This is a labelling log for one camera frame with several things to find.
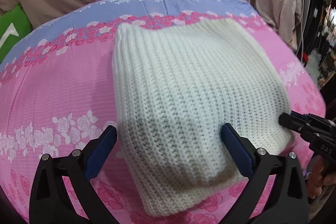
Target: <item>green cushion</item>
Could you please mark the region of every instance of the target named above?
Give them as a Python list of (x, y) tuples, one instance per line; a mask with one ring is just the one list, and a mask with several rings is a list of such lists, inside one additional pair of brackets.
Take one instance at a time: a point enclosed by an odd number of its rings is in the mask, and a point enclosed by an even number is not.
[(20, 4), (0, 17), (0, 63), (14, 45), (32, 30), (32, 25)]

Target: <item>bedsheet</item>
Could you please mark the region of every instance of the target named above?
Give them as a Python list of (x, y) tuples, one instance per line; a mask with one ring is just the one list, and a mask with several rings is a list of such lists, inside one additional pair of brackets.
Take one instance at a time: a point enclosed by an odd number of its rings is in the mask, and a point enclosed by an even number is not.
[[(260, 43), (282, 79), (291, 106), (300, 113), (325, 115), (325, 104), (308, 73), (278, 35), (244, 0), (99, 0), (45, 23), (22, 39), (0, 65), (0, 185), (29, 221), (29, 197), (42, 154), (65, 156), (82, 149), (111, 124), (117, 113), (111, 58), (121, 22), (148, 29), (230, 17)], [(242, 60), (248, 66), (248, 60)], [(303, 168), (312, 151), (300, 139), (294, 151)], [(78, 214), (86, 216), (68, 178)], [(253, 216), (270, 193), (270, 177)], [(146, 215), (123, 159), (119, 142), (91, 184), (121, 223), (215, 224), (228, 212), (247, 180), (169, 217)]]

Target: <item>white cable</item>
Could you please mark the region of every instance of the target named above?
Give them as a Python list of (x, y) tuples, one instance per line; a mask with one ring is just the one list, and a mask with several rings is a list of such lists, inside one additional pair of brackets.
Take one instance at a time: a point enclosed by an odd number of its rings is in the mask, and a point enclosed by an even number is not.
[(303, 0), (302, 0), (302, 14), (301, 14), (301, 63), (303, 61), (303, 28), (302, 28), (302, 20), (303, 20)]

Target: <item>white garment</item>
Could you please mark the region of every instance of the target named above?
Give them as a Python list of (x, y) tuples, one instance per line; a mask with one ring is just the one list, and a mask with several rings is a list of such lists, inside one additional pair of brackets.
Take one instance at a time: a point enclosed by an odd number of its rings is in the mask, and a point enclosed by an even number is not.
[(278, 124), (290, 105), (277, 72), (232, 20), (122, 24), (113, 72), (119, 138), (150, 215), (186, 210), (243, 179), (221, 143), (224, 123), (271, 154), (292, 138)]

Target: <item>silver bolt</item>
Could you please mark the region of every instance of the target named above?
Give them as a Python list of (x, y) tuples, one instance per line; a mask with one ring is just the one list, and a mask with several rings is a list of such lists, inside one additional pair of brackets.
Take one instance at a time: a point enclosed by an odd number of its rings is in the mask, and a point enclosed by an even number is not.
[(43, 154), (41, 159), (42, 160), (47, 160), (49, 158), (49, 154)]
[(257, 152), (259, 155), (262, 155), (262, 156), (266, 154), (266, 150), (263, 148), (258, 148)]
[(78, 157), (81, 154), (81, 150), (76, 149), (74, 151), (71, 152), (71, 155), (73, 155), (74, 157)]
[(292, 159), (296, 159), (296, 154), (294, 152), (289, 152), (289, 156), (292, 158)]

